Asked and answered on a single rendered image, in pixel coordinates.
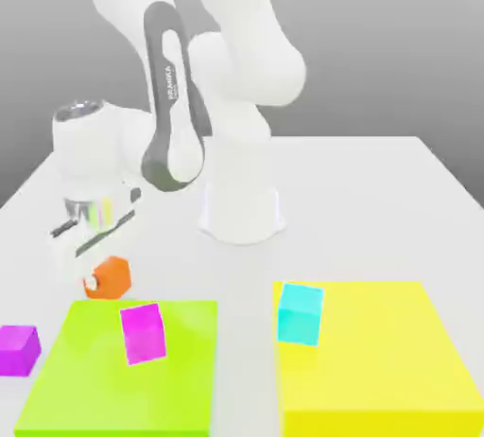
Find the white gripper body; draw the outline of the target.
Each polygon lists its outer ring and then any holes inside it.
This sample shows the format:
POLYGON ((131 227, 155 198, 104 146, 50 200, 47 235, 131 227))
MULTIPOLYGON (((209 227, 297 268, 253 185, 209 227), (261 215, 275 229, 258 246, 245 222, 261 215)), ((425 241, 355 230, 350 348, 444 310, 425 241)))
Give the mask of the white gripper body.
POLYGON ((67 286, 90 278, 95 266, 120 252, 135 217, 131 208, 108 225, 99 225, 98 217, 89 220, 87 211, 56 221, 48 230, 48 281, 67 286))

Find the small orange cube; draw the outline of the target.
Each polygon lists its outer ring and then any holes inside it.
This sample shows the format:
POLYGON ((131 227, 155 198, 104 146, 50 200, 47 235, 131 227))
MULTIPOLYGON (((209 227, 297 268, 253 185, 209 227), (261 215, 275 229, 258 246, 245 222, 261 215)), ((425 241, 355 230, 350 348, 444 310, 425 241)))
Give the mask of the small orange cube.
POLYGON ((97 278, 98 288, 96 292, 84 288, 90 299, 116 300, 131 287, 130 264, 125 258, 110 256, 95 267, 92 274, 97 278))

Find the small magenta cube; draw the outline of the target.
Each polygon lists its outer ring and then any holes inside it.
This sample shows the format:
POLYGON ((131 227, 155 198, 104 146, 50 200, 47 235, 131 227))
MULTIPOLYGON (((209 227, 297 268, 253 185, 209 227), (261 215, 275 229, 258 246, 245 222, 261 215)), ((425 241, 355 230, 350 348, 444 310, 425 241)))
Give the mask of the small magenta cube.
POLYGON ((165 358, 164 320, 157 303, 119 310, 128 365, 165 358))

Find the small purple cube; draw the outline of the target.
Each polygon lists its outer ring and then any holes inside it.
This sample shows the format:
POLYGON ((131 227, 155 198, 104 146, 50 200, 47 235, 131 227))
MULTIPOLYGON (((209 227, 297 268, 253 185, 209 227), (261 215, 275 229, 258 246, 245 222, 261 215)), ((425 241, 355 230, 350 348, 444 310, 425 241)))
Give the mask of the small purple cube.
POLYGON ((41 352, 35 325, 0 326, 0 376, 29 376, 41 352))

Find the small cyan cube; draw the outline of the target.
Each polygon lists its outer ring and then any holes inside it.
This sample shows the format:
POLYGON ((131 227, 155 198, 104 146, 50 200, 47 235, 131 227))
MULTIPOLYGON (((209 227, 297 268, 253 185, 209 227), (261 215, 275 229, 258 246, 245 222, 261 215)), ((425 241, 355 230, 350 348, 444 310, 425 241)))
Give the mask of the small cyan cube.
POLYGON ((323 288, 284 283, 277 307, 277 341, 317 347, 323 296, 323 288))

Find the large lime green box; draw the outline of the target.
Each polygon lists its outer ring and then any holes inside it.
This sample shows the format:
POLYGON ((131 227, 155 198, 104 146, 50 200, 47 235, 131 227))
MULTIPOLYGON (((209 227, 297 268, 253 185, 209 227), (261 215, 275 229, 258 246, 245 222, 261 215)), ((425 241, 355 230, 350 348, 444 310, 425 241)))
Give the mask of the large lime green box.
POLYGON ((211 437, 217 303, 158 302, 167 355, 130 365, 121 312, 142 306, 72 303, 15 437, 211 437))

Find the large yellow box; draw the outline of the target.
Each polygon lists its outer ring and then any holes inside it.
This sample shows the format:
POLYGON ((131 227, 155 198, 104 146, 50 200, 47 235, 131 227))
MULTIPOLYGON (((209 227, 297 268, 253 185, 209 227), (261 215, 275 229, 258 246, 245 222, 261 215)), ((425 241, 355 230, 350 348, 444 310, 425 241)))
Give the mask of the large yellow box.
POLYGON ((484 397, 418 282, 320 282, 320 343, 276 341, 280 437, 480 437, 484 397))

